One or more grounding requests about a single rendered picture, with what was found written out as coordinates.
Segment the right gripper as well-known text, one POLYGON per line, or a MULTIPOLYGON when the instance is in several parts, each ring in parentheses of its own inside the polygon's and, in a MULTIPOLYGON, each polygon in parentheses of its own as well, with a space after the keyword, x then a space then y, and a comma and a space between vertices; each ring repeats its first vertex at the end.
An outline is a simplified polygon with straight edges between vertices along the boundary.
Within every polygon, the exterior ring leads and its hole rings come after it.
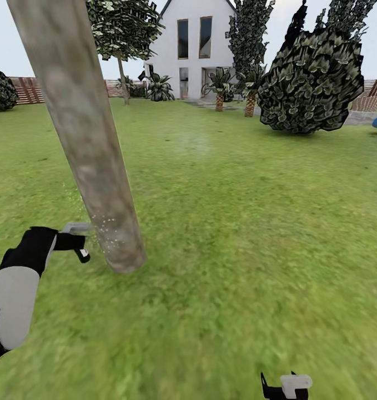
MULTIPOLYGON (((263 382, 263 395, 269 400, 288 400, 281 387, 268 387, 267 382, 263 382)), ((296 399, 295 400, 308 400, 308 394, 306 389, 296 389, 295 390, 296 399)))

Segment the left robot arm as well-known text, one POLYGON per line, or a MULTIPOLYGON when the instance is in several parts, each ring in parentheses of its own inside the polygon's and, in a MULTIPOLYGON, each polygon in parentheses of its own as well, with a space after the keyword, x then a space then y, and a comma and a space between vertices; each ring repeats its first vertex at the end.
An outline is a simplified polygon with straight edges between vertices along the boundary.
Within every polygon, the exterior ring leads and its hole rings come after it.
POLYGON ((67 222, 61 233, 48 227, 30 227, 16 249, 9 248, 0 264, 0 357, 25 339, 39 280, 52 251, 84 249, 90 223, 67 222))

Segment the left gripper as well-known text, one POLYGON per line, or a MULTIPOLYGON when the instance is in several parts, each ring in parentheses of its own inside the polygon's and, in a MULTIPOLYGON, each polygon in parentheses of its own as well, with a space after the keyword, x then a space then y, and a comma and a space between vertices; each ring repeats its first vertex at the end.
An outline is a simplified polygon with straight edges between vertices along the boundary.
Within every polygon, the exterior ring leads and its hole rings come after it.
POLYGON ((84 249, 85 248, 85 240, 86 236, 74 236, 71 234, 66 234, 64 233, 64 236, 66 237, 66 243, 62 247, 62 251, 67 251, 69 249, 84 249))

